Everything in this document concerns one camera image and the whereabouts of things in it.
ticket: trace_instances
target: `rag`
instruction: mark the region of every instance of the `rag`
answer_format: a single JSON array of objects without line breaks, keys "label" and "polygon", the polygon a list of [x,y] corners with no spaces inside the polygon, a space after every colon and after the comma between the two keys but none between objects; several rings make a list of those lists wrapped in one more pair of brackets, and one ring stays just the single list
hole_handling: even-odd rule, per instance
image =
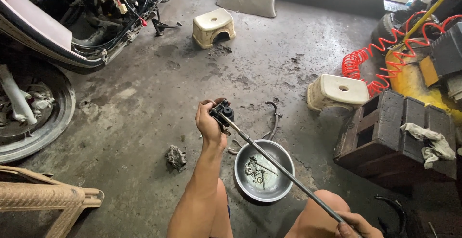
[{"label": "rag", "polygon": [[445,160],[453,160],[456,158],[456,153],[451,149],[448,141],[442,134],[431,131],[430,129],[424,129],[409,122],[403,124],[400,129],[403,132],[409,132],[414,138],[420,141],[423,141],[424,138],[430,140],[430,146],[422,148],[425,169],[433,167],[433,162],[440,158]]},{"label": "rag", "polygon": [[186,152],[182,152],[180,148],[178,148],[175,145],[170,145],[169,150],[167,151],[167,154],[165,154],[167,157],[167,161],[176,169],[178,172],[183,171],[186,169],[186,163],[188,162],[188,159],[186,158]]}]

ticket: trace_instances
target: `motorcycle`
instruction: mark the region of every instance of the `motorcycle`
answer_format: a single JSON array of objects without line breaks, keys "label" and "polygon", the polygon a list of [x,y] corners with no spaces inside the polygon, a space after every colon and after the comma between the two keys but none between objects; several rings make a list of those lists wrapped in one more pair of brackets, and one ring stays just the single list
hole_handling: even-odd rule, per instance
[{"label": "motorcycle", "polygon": [[67,127],[79,74],[111,62],[169,0],[0,0],[0,164],[29,156]]}]

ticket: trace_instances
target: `white plastic stool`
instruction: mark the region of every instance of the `white plastic stool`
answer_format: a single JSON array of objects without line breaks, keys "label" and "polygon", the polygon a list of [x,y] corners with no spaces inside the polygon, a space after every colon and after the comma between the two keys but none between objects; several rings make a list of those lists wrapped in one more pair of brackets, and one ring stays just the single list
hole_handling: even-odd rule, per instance
[{"label": "white plastic stool", "polygon": [[309,84],[306,92],[308,108],[319,112],[329,106],[340,106],[351,111],[367,100],[369,92],[365,82],[327,74]]},{"label": "white plastic stool", "polygon": [[225,9],[220,8],[194,18],[193,38],[203,49],[213,46],[213,39],[221,32],[234,39],[234,20]]}]

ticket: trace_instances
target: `metal bowl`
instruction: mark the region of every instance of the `metal bowl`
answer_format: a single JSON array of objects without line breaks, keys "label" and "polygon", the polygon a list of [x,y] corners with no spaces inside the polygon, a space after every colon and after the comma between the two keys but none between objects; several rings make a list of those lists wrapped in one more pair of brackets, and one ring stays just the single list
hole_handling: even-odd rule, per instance
[{"label": "metal bowl", "polygon": [[[292,175],[295,174],[295,167],[292,159],[289,153],[282,146],[269,140],[256,140],[255,142],[269,155],[273,156],[273,158],[286,168],[286,170],[291,172]],[[256,165],[257,173],[255,176],[249,175],[248,172],[246,173],[246,168],[248,166],[252,169],[254,168],[250,163],[250,157],[255,157],[259,164],[276,172],[278,176],[259,165]],[[257,178],[262,176],[261,170],[265,171],[265,189],[263,189],[263,183],[257,182]],[[289,193],[292,188],[292,181],[290,181],[290,179],[288,179],[250,144],[244,145],[237,154],[234,162],[234,176],[240,189],[246,195],[261,202],[277,201]]]}]

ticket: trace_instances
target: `tire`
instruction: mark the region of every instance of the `tire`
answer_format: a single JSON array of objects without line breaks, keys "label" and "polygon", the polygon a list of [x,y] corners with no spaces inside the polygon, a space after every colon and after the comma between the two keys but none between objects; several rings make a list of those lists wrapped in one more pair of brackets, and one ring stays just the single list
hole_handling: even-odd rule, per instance
[{"label": "tire", "polygon": [[[391,20],[391,13],[385,14],[382,19],[378,22],[377,27],[372,31],[371,38],[372,43],[378,47],[381,47],[379,38],[384,38],[386,40],[393,41],[395,36],[391,32],[393,28],[393,22]],[[393,44],[384,42],[385,48],[393,46]]]},{"label": "tire", "polygon": [[75,110],[75,92],[67,76],[58,68],[44,63],[34,61],[34,64],[24,67],[12,67],[10,72],[15,76],[15,71],[25,71],[47,85],[55,98],[53,110],[37,130],[29,137],[10,144],[0,146],[0,164],[5,164],[21,158],[30,156],[40,151],[54,141],[71,122]]}]

